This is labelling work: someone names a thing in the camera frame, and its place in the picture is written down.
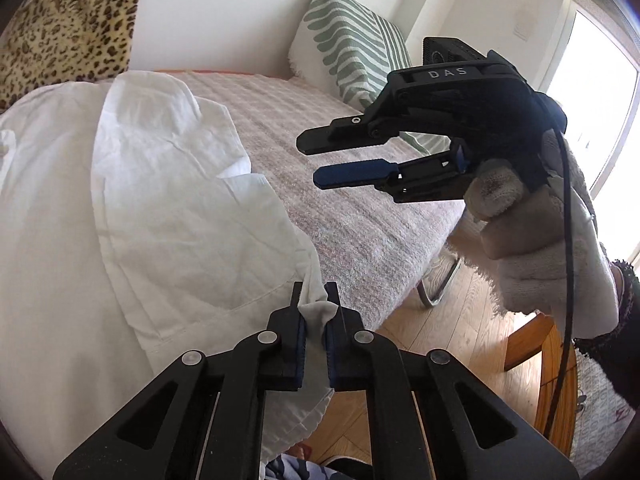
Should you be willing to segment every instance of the green striped pillow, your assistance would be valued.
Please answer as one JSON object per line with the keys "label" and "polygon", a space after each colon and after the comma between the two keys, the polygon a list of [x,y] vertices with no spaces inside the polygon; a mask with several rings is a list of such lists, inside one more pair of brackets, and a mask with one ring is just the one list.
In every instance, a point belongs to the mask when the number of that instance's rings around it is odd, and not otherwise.
{"label": "green striped pillow", "polygon": [[411,66],[400,30],[355,0],[312,0],[289,51],[296,75],[364,110]]}

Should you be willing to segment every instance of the black cable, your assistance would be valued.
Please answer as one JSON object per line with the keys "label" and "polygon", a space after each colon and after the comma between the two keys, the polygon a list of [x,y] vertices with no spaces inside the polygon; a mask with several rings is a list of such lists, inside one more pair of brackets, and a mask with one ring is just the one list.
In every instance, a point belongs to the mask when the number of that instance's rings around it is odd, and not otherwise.
{"label": "black cable", "polygon": [[[543,108],[546,109],[546,105],[540,101]],[[549,406],[549,414],[546,417],[545,431],[543,435],[548,440],[551,434],[551,428],[556,418],[556,411],[558,410],[558,402],[560,401],[560,393],[562,392],[562,385],[564,384],[564,377],[566,376],[566,368],[569,362],[569,350],[572,339],[572,329],[574,326],[574,241],[572,234],[572,222],[571,222],[571,168],[569,167],[569,156],[566,152],[566,146],[564,145],[564,138],[558,128],[556,120],[549,113],[554,124],[554,133],[558,140],[558,148],[560,149],[560,158],[562,160],[562,178],[564,179],[564,186],[562,190],[562,200],[564,201],[564,257],[566,264],[566,319],[564,322],[564,342],[562,343],[562,356],[560,358],[560,368],[558,370],[558,379],[556,381],[556,387],[554,394],[551,397],[551,405]]]}

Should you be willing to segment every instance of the leopard print fabric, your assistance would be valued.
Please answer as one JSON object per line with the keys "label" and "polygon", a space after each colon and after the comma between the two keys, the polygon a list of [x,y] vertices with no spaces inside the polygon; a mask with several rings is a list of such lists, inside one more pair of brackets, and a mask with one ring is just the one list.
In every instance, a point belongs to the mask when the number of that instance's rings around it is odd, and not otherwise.
{"label": "leopard print fabric", "polygon": [[138,0],[25,0],[0,36],[0,113],[39,86],[127,69]]}

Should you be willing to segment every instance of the gloved hand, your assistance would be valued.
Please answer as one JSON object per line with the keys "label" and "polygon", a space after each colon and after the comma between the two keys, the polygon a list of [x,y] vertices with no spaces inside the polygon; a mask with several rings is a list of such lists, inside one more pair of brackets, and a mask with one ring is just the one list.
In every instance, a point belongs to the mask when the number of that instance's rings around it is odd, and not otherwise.
{"label": "gloved hand", "polygon": [[[618,298],[609,261],[596,235],[595,216],[584,176],[567,147],[572,181],[574,241],[573,336],[593,338],[618,324]],[[566,267],[563,226],[562,160],[556,136],[543,136],[542,158],[552,175],[548,185],[529,193],[504,160],[483,164],[465,194],[468,212],[479,221],[474,248],[463,256],[494,282],[501,305],[512,312],[539,310],[554,317],[564,333]],[[469,218],[459,228],[468,230]],[[456,248],[456,236],[452,244]]]}

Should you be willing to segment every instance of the mattress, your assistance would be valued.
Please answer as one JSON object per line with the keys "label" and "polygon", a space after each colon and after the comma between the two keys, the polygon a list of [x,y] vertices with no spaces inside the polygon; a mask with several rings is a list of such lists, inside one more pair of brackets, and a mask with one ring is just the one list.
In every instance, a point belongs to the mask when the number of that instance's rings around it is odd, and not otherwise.
{"label": "mattress", "polygon": [[373,187],[320,190],[313,172],[368,158],[403,162],[421,154],[401,139],[383,146],[305,156],[296,137],[358,112],[298,78],[172,73],[194,95],[225,105],[252,162],[318,250],[322,277],[338,283],[344,306],[372,330],[402,303],[455,227],[464,203],[395,204]]}

